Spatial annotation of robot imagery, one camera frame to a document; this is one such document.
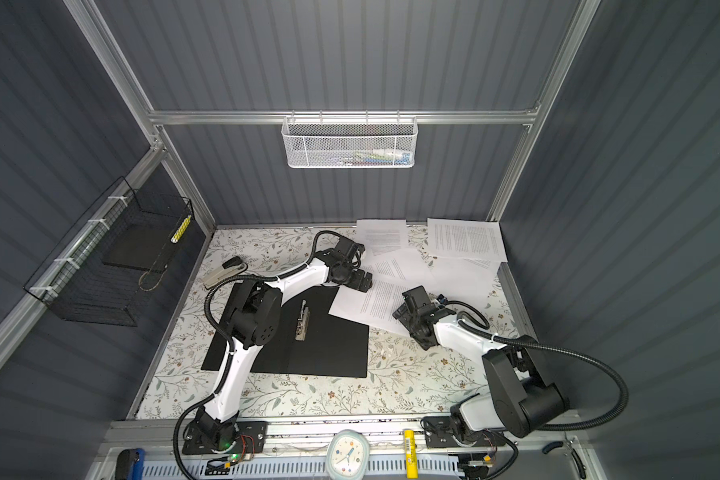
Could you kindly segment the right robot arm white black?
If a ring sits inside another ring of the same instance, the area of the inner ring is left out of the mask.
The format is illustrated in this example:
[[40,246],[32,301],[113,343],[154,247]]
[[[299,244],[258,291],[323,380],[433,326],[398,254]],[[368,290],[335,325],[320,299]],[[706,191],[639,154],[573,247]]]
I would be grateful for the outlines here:
[[522,438],[569,409],[542,351],[501,341],[487,331],[487,319],[464,302],[443,296],[433,301],[422,286],[402,296],[393,318],[420,347],[451,349],[484,369],[488,392],[451,408],[450,429],[457,441],[467,442],[484,430]]

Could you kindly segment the beige black clip folder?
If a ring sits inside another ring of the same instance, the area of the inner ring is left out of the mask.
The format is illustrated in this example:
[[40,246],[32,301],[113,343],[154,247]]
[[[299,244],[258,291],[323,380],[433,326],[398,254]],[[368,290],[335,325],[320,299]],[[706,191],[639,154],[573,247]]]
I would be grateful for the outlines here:
[[336,287],[313,287],[285,303],[278,329],[252,371],[364,378],[369,327],[329,314]]

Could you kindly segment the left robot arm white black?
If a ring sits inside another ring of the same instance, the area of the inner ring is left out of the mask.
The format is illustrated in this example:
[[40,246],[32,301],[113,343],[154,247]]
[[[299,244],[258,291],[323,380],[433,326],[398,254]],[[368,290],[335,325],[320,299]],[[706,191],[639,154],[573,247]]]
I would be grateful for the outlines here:
[[213,389],[185,411],[195,414],[189,423],[192,440],[218,454],[242,445],[237,418],[243,387],[257,356],[277,332],[282,306],[318,286],[368,292],[373,275],[361,268],[364,253],[363,244],[321,230],[300,265],[273,276],[239,274],[210,289],[204,314],[225,350]]

